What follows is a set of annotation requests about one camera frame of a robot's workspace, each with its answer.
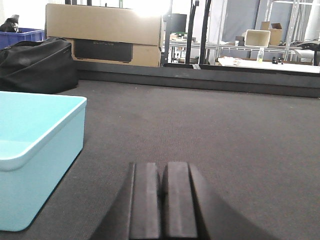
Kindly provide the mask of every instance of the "brown cardboard box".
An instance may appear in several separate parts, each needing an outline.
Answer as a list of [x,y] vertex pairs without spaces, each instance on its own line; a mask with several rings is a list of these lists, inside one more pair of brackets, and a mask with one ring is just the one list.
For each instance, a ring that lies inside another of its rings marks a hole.
[[140,16],[132,9],[85,5],[46,5],[47,36],[161,47],[162,17]]
[[269,28],[269,21],[263,21],[261,23],[261,30],[269,30],[270,31],[270,45],[278,46],[280,41],[282,40],[282,27],[280,23],[272,23],[272,28]]
[[[72,57],[77,61],[159,67],[164,22],[160,15],[139,16],[132,9],[49,3],[46,34],[68,39],[72,43]],[[80,41],[96,52],[88,50],[77,57],[75,42]],[[113,57],[103,56],[99,50]]]
[[151,45],[132,45],[132,60],[131,61],[117,61],[117,60],[104,60],[94,58],[78,58],[75,56],[75,40],[67,38],[72,44],[71,54],[76,61],[105,63],[105,64],[121,64],[121,65],[134,65],[134,66],[147,66],[147,67],[159,67],[161,60],[161,51],[158,46]]

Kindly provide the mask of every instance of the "white table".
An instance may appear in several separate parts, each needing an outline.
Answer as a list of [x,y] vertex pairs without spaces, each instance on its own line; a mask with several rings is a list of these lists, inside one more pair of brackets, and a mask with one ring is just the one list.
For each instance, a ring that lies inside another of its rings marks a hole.
[[266,69],[266,70],[277,70],[277,71],[291,71],[291,72],[302,72],[302,73],[314,73],[320,74],[320,66],[302,65],[302,64],[274,64],[272,62],[263,61],[261,63],[250,60],[238,60],[239,64],[234,64],[234,58],[218,58],[219,63],[225,67],[234,68],[249,68],[249,69]]

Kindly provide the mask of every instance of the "light blue plastic bin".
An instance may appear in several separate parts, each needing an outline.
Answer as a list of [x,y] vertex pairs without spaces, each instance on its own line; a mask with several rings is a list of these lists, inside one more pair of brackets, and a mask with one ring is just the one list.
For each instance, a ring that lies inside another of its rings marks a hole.
[[0,91],[0,230],[28,227],[81,151],[86,104]]

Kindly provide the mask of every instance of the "black bag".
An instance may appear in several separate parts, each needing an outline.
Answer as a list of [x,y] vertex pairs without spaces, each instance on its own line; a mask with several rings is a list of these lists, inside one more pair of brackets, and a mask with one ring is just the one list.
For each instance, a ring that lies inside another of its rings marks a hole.
[[71,43],[59,37],[0,50],[0,91],[55,94],[78,85]]

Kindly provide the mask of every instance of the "black object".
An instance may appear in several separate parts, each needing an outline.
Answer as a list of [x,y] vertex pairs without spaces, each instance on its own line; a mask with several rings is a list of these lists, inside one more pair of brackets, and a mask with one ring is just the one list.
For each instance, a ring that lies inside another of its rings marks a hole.
[[169,9],[166,14],[162,16],[163,22],[165,23],[165,37],[164,37],[164,52],[161,53],[161,63],[168,63],[169,56],[169,45],[170,45],[170,35],[171,35],[171,25],[172,25],[172,4],[173,0],[170,0]]
[[235,36],[234,40],[236,40],[236,41],[245,41],[245,37],[244,36]]
[[320,44],[320,41],[314,40],[314,41],[303,41],[299,44],[297,44],[297,47],[301,47],[303,50],[314,50],[316,49]]
[[190,54],[191,54],[191,42],[192,42],[192,34],[194,31],[194,20],[196,14],[196,8],[199,6],[199,0],[191,0],[191,9],[190,9],[190,17],[189,17],[189,25],[188,25],[188,35],[186,40],[186,52],[185,52],[185,64],[190,64]]
[[160,240],[159,175],[154,163],[130,163],[111,209],[90,240]]
[[273,64],[284,64],[284,58],[283,57],[278,57],[277,59],[276,59],[276,57],[274,56],[274,57],[272,57],[272,63]]
[[71,43],[59,37],[0,50],[0,90],[55,94],[78,85]]
[[172,13],[171,17],[171,33],[185,33],[187,24],[187,15]]
[[163,173],[165,239],[198,239],[188,168],[186,162],[169,162]]
[[74,56],[79,59],[99,59],[129,63],[133,58],[133,44],[75,39]]
[[9,32],[9,33],[21,33],[18,28],[19,25],[19,15],[12,15],[7,18],[0,26],[0,32]]
[[135,166],[130,240],[157,240],[161,234],[160,177],[154,163]]
[[207,30],[208,30],[208,18],[209,18],[210,5],[211,5],[211,0],[205,0],[202,33],[201,33],[199,64],[205,63],[206,41],[207,41]]
[[[130,163],[123,186],[90,240],[278,240],[225,202],[186,162]],[[160,226],[160,199],[162,226]]]
[[320,44],[314,48],[313,65],[320,66]]

